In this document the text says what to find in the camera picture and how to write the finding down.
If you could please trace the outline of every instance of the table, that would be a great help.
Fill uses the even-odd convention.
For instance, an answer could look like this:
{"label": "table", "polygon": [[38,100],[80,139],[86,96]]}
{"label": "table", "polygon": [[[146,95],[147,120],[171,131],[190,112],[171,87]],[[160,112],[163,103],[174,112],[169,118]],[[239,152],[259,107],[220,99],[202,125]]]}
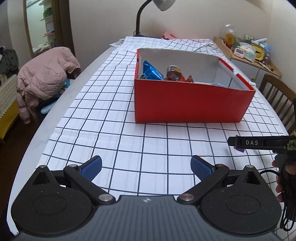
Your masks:
{"label": "table", "polygon": [[[208,39],[127,37],[121,47],[108,49],[70,86],[67,96],[62,95],[30,143],[9,201],[7,222],[14,234],[17,230],[10,216],[11,205],[36,166],[42,164],[58,170],[100,155],[103,168],[93,183],[116,198],[122,194],[177,197],[200,182],[190,169],[190,158],[196,154],[212,164],[226,164],[230,169],[242,169],[248,164],[257,169],[272,168],[274,154],[270,151],[240,153],[226,142],[229,136],[236,134],[287,134],[258,91],[240,123],[136,124],[133,79],[135,49],[139,47],[213,54],[240,72]],[[264,174],[263,177],[275,191],[275,176]],[[288,236],[280,229],[276,232],[282,238]]]}

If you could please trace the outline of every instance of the chair backrest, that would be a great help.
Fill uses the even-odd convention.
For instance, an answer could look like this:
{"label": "chair backrest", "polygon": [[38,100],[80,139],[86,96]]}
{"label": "chair backrest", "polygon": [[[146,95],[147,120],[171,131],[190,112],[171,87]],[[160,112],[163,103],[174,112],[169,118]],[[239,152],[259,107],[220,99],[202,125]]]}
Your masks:
{"label": "chair backrest", "polygon": [[273,107],[289,135],[293,134],[295,130],[293,100],[296,98],[296,93],[283,81],[270,74],[264,76],[259,91]]}

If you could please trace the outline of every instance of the grid tablecloth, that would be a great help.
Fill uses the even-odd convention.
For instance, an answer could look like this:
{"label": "grid tablecloth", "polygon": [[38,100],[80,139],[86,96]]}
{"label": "grid tablecloth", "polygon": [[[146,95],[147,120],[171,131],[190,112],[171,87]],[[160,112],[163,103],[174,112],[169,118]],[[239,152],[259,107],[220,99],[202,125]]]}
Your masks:
{"label": "grid tablecloth", "polygon": [[[199,155],[213,165],[223,163],[230,169],[243,169],[251,164],[258,170],[275,170],[271,166],[272,152],[241,153],[227,144],[229,136],[287,134],[271,106],[258,93],[240,123],[135,123],[134,73],[136,49],[141,47],[216,55],[233,66],[234,72],[240,72],[209,39],[127,37],[70,105],[54,129],[38,166],[45,164],[50,170],[61,170],[99,155],[103,168],[93,183],[116,198],[121,194],[177,197],[200,182],[190,168],[192,155]],[[276,176],[265,173],[263,178],[275,193]],[[287,232],[277,229],[276,233],[289,240]]]}

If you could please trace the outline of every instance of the orange juice bottle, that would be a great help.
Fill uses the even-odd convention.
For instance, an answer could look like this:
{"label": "orange juice bottle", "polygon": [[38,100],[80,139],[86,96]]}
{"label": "orange juice bottle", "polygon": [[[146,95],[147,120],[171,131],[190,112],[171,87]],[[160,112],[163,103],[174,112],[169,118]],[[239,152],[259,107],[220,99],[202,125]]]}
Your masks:
{"label": "orange juice bottle", "polygon": [[232,29],[229,29],[228,33],[226,34],[226,37],[225,37],[225,45],[229,49],[231,49],[234,44],[234,41],[235,41],[234,31]]}

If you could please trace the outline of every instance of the finger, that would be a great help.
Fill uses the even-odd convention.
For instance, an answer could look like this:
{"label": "finger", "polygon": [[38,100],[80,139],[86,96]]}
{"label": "finger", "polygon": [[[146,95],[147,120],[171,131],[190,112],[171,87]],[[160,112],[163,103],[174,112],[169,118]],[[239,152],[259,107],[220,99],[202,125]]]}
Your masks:
{"label": "finger", "polygon": [[272,165],[273,167],[278,167],[276,161],[273,161],[273,162],[271,163],[271,165]]}
{"label": "finger", "polygon": [[296,164],[289,164],[286,165],[286,171],[291,175],[296,175]]}
{"label": "finger", "polygon": [[278,199],[279,202],[282,202],[283,201],[283,198],[284,198],[284,194],[281,193],[276,198]]}
{"label": "finger", "polygon": [[276,186],[276,192],[277,192],[277,193],[281,193],[281,192],[283,192],[283,187],[282,187],[281,185],[278,184],[278,185]]}
{"label": "finger", "polygon": [[277,184],[281,184],[281,178],[280,178],[280,176],[278,176],[278,175],[276,176],[276,183],[277,183]]}

